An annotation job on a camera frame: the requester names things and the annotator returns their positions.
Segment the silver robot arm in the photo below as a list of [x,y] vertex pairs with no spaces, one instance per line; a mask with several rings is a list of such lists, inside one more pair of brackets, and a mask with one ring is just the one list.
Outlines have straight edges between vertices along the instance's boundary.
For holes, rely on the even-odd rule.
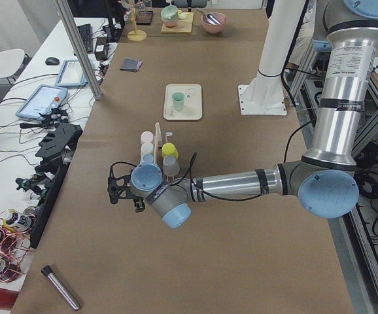
[[378,47],[378,1],[317,1],[313,36],[331,44],[313,140],[297,161],[269,169],[168,183],[159,166],[143,163],[131,172],[134,198],[151,206],[171,228],[190,216],[190,201],[247,201],[268,194],[293,195],[310,213],[338,218],[359,199],[352,157],[373,61]]

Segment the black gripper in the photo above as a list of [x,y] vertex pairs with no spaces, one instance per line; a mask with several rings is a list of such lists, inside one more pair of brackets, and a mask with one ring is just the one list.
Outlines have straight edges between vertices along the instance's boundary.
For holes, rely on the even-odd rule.
[[142,196],[134,194],[133,203],[136,212],[143,212],[145,210],[144,198]]

